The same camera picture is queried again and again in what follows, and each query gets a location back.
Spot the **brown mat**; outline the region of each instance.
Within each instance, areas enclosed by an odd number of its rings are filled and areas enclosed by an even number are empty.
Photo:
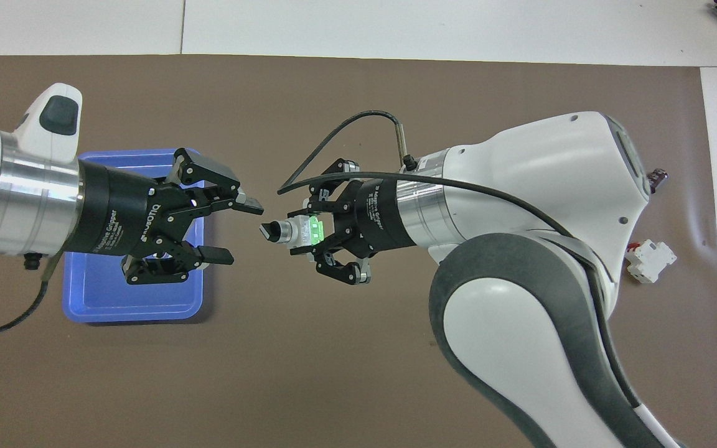
[[[436,265],[381,253],[372,284],[321,277],[263,241],[302,192],[276,187],[342,119],[380,108],[413,155],[570,111],[629,130],[672,175],[635,238],[679,261],[653,286],[625,277],[612,331],[641,399],[673,436],[717,446],[717,239],[697,68],[295,57],[0,57],[0,129],[52,82],[85,95],[80,152],[193,147],[224,162],[264,217],[222,212],[197,324],[88,326],[65,318],[62,270],[40,309],[0,335],[0,446],[529,446],[441,356],[428,321]],[[396,170],[381,119],[348,128],[307,174],[345,156]],[[0,323],[38,275],[0,257]]]

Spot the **blue plastic tray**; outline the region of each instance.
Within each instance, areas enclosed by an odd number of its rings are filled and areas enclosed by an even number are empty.
[[[79,156],[85,161],[119,167],[149,177],[166,176],[175,149],[97,151]],[[203,182],[195,186],[202,187]],[[193,246],[204,242],[204,221],[193,221],[187,232]],[[123,257],[69,252],[65,255],[63,311],[75,322],[121,322],[185,319],[201,309],[203,272],[194,270],[183,283],[127,284]]]

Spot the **white floor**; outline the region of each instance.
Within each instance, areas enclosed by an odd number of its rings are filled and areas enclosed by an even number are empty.
[[[717,218],[717,19],[710,5],[704,0],[0,0],[0,54],[265,54],[703,67]]]

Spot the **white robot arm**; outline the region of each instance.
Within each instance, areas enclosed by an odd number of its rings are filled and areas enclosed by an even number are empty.
[[[37,307],[63,251],[123,255],[128,284],[187,280],[192,269],[232,264],[227,249],[184,241],[191,222],[219,210],[264,211],[228,167],[179,148],[168,176],[78,161],[82,94],[54,84],[29,106],[15,131],[0,131],[0,253],[23,255],[37,269],[52,260],[32,306]],[[199,181],[206,187],[182,188]]]
[[[679,446],[628,385],[607,331],[652,192],[624,128],[566,114],[404,162],[384,175],[339,159],[287,182],[280,191],[304,184],[311,196],[262,224],[265,238],[348,284],[369,281],[379,251],[426,248],[440,264],[430,320],[444,356],[535,446]],[[335,233],[312,241],[297,216],[319,212],[334,213]],[[358,260],[336,261],[341,249]]]

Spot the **white connector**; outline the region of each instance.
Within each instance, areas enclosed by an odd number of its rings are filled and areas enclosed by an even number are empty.
[[[627,246],[627,271],[641,283],[654,283],[666,266],[677,260],[665,242],[645,240]]]

